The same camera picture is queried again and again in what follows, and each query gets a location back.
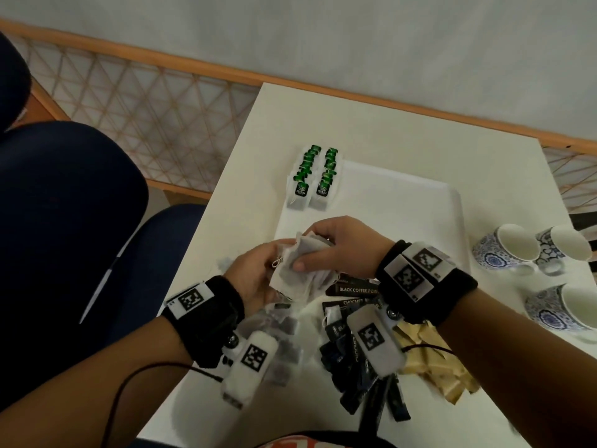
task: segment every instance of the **person's left hand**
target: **person's left hand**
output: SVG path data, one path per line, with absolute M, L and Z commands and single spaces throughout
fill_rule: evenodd
M 295 239 L 273 240 L 240 255 L 224 273 L 240 294 L 245 305 L 245 317 L 259 311 L 276 299 L 276 291 L 269 286 L 272 263 L 278 258 L 278 244 L 293 245 Z

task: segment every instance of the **lattice pattern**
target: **lattice pattern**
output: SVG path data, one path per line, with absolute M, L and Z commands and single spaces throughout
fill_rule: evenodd
M 543 148 L 568 212 L 597 211 L 597 157 Z
M 143 175 L 212 192 L 259 88 L 9 39 L 72 120 L 115 140 Z

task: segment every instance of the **pile of black sachets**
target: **pile of black sachets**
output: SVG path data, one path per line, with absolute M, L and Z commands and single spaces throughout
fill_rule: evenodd
M 367 398 L 359 431 L 370 435 L 377 434 L 386 402 L 395 421 L 410 420 L 398 377 L 377 376 L 346 324 L 348 315 L 363 305 L 374 303 L 381 308 L 377 283 L 341 274 L 340 280 L 328 288 L 326 295 L 347 297 L 345 300 L 322 303 L 328 321 L 325 332 L 330 341 L 319 349 L 321 362 L 325 370 L 331 373 L 336 389 L 342 393 L 340 404 L 349 414 L 355 414 Z M 328 320 L 332 314 L 336 316 L 335 320 Z

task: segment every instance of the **wristband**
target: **wristband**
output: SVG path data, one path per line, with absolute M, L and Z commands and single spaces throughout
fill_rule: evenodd
M 442 251 L 399 240 L 377 268 L 379 292 L 410 324 L 439 325 L 478 283 Z
M 168 299 L 162 316 L 180 336 L 184 347 L 202 368 L 215 368 L 222 346 L 244 319 L 243 300 L 234 286 L 217 276 Z

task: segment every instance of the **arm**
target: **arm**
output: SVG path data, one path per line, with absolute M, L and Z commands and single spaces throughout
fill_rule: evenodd
M 271 264 L 278 240 L 239 256 L 224 274 L 243 300 L 247 316 L 275 297 Z M 0 413 L 5 448 L 98 447 L 116 391 L 137 369 L 156 362 L 192 359 L 163 316 L 49 380 Z M 110 448 L 126 447 L 187 373 L 163 366 L 139 373 L 124 389 L 110 432 Z
M 529 444 L 594 443 L 593 357 L 481 290 L 462 298 L 437 331 Z
M 322 220 L 309 231 L 335 246 L 297 259 L 296 271 L 373 278 L 394 244 L 351 217 Z M 597 360 L 481 290 L 460 299 L 437 329 L 532 446 L 594 444 Z

